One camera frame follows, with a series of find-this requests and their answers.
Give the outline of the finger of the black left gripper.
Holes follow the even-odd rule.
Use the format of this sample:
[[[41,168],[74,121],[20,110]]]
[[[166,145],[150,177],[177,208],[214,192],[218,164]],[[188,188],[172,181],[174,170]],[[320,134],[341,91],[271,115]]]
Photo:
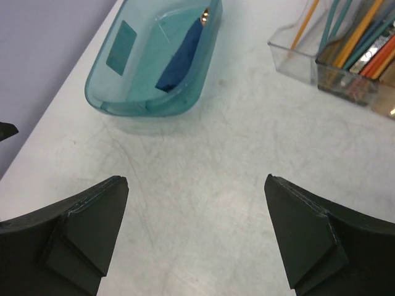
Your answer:
[[[17,127],[11,123],[0,122],[0,141],[8,139],[19,133]]]

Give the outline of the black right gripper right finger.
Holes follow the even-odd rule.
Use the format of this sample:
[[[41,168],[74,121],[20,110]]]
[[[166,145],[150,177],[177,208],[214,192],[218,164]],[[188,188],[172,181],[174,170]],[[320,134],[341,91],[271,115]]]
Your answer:
[[[268,175],[267,207],[296,295],[394,295],[394,224]]]

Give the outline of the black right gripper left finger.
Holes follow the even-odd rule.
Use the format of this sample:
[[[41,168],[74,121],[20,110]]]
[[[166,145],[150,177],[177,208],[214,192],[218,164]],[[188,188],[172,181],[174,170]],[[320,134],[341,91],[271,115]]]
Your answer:
[[[1,295],[97,295],[128,192],[127,179],[112,176],[1,222]]]

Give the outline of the teal plastic bin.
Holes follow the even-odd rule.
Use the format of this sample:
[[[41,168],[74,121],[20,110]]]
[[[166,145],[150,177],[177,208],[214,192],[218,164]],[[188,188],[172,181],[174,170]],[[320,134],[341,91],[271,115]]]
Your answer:
[[[188,74],[170,92],[156,88],[187,31],[209,7]],[[169,117],[199,99],[217,40],[221,1],[123,1],[85,84],[90,106],[121,117]]]

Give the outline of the blue paper napkin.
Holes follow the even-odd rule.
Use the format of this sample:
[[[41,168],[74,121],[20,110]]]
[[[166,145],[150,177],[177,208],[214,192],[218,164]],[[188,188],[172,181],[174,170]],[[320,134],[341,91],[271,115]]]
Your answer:
[[[202,30],[201,19],[197,18],[158,79],[157,89],[168,93],[183,81],[194,59]]]

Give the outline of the copper metal spoon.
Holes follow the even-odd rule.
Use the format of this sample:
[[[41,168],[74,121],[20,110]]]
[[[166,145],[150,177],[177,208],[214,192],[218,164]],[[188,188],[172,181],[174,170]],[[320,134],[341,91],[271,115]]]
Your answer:
[[[209,11],[210,11],[210,8],[207,7],[207,8],[203,11],[203,13],[202,13],[202,15],[201,15],[201,17],[200,17],[200,22],[202,23],[203,26],[204,26],[204,25],[207,23],[207,21],[208,21],[208,18],[209,18]]]

